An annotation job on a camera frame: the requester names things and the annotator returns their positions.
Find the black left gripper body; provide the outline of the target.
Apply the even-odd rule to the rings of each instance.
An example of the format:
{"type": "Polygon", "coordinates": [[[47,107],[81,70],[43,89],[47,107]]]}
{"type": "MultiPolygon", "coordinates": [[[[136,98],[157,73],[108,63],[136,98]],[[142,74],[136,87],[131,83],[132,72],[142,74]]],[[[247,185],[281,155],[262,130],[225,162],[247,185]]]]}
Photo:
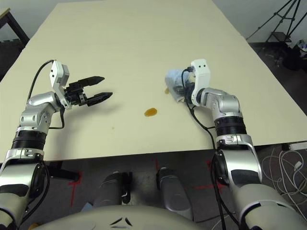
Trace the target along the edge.
{"type": "Polygon", "coordinates": [[[65,98],[71,105],[82,106],[85,104],[86,96],[83,93],[83,88],[86,86],[85,80],[79,80],[69,83],[69,86],[64,90],[65,98]]]}

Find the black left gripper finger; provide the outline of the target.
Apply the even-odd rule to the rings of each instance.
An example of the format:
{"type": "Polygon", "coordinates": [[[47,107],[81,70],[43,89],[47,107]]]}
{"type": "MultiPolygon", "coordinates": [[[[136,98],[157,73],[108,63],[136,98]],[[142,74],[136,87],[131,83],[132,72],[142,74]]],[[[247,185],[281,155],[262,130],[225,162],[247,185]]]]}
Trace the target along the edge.
{"type": "Polygon", "coordinates": [[[82,87],[93,86],[93,85],[96,85],[96,84],[100,83],[104,79],[105,79],[104,77],[92,76],[92,77],[80,80],[80,85],[82,87]]]}
{"type": "Polygon", "coordinates": [[[86,104],[87,106],[93,106],[95,104],[99,104],[108,98],[110,98],[113,95],[112,92],[102,92],[99,94],[96,94],[90,98],[87,98],[86,104]]]}

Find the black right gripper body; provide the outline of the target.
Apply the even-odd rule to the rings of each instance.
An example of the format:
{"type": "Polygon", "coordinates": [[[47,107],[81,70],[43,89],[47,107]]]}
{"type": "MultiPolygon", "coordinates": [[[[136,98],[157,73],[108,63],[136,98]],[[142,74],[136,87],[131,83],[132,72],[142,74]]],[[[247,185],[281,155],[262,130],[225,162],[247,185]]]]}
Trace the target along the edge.
{"type": "Polygon", "coordinates": [[[184,96],[185,96],[185,102],[192,102],[192,93],[195,88],[194,82],[186,82],[184,84],[184,96]]]}

